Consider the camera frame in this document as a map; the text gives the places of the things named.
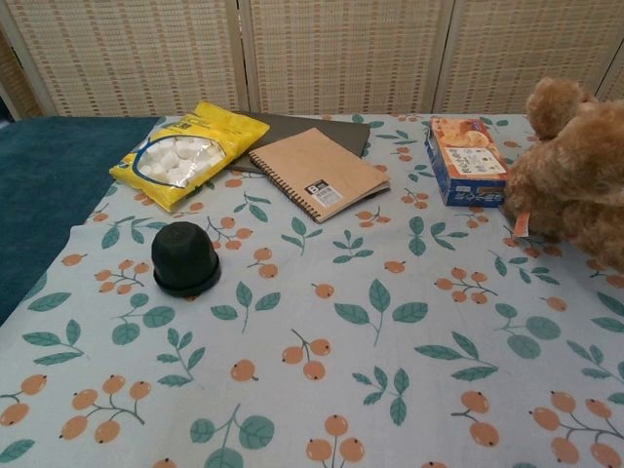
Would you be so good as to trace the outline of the black round cup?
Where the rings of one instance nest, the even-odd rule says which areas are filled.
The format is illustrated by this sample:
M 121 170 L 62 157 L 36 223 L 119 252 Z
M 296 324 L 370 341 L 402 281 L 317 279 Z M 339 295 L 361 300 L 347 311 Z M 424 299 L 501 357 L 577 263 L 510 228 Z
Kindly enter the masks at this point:
M 151 244 L 154 280 L 174 297 L 199 295 L 220 279 L 220 260 L 199 225 L 178 221 L 159 230 Z

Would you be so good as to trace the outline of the floral fruit print tablecloth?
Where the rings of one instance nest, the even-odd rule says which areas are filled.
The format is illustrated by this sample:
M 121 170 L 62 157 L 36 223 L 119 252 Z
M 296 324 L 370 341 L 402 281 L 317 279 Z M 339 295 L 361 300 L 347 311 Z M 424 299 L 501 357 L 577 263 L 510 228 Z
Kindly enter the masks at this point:
M 318 224 L 224 172 L 113 182 L 0 326 L 0 468 L 624 468 L 624 275 L 452 208 L 427 116 L 350 116 L 390 190 Z M 167 224 L 221 276 L 154 280 Z

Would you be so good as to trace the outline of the kraft spiral notebook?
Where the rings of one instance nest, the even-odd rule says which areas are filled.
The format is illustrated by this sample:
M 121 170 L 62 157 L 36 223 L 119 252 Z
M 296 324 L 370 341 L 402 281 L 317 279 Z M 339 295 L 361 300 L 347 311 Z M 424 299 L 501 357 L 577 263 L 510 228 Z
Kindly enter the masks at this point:
M 250 159 L 317 223 L 390 187 L 386 173 L 316 128 L 261 146 Z

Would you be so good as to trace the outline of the grey closed laptop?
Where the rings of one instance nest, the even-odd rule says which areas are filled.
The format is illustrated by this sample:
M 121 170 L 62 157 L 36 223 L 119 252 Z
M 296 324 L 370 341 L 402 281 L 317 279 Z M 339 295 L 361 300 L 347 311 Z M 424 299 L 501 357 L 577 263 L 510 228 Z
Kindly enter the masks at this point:
M 329 137 L 356 156 L 363 158 L 371 133 L 371 128 L 367 124 L 250 111 L 238 111 L 238 114 L 267 124 L 269 130 L 228 166 L 228 169 L 232 171 L 262 174 L 262 171 L 250 160 L 251 151 L 312 128 L 317 128 L 326 137 Z

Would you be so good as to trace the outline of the yellow marshmallow bag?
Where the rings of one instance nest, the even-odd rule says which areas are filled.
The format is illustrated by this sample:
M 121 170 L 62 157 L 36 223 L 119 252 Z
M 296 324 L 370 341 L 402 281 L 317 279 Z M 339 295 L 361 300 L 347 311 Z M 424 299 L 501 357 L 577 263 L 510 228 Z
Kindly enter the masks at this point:
M 192 112 L 153 132 L 109 173 L 169 212 L 269 129 L 255 118 L 201 101 Z

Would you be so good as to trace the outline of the orange and blue cookie box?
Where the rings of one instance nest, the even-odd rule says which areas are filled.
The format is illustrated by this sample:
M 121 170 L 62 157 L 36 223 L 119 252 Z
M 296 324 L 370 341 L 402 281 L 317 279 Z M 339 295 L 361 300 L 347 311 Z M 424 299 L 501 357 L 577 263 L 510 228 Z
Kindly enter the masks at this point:
M 508 166 L 482 120 L 431 118 L 425 149 L 445 205 L 503 204 Z

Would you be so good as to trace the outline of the woven bamboo folding screen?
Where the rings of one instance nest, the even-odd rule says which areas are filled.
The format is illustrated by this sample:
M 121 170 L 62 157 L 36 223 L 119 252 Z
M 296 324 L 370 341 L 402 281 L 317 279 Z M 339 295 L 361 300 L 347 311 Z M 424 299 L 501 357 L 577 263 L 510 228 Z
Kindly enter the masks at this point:
M 519 113 L 546 76 L 624 98 L 624 0 L 0 0 L 20 116 Z

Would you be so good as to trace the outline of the brown plush dog toy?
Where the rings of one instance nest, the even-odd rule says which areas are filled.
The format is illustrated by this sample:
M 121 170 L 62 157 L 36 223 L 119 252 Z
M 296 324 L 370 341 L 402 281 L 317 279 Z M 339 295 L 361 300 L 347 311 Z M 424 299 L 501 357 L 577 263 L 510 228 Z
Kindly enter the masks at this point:
M 526 117 L 537 141 L 510 167 L 502 211 L 624 273 L 624 98 L 545 77 Z

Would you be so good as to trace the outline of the teal felt table cover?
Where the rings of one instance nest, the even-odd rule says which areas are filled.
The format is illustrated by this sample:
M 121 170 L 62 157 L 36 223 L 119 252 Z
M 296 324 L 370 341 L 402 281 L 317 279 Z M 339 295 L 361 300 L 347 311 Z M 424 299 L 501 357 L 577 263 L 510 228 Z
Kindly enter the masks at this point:
M 154 117 L 41 117 L 0 128 L 0 326 L 83 223 Z

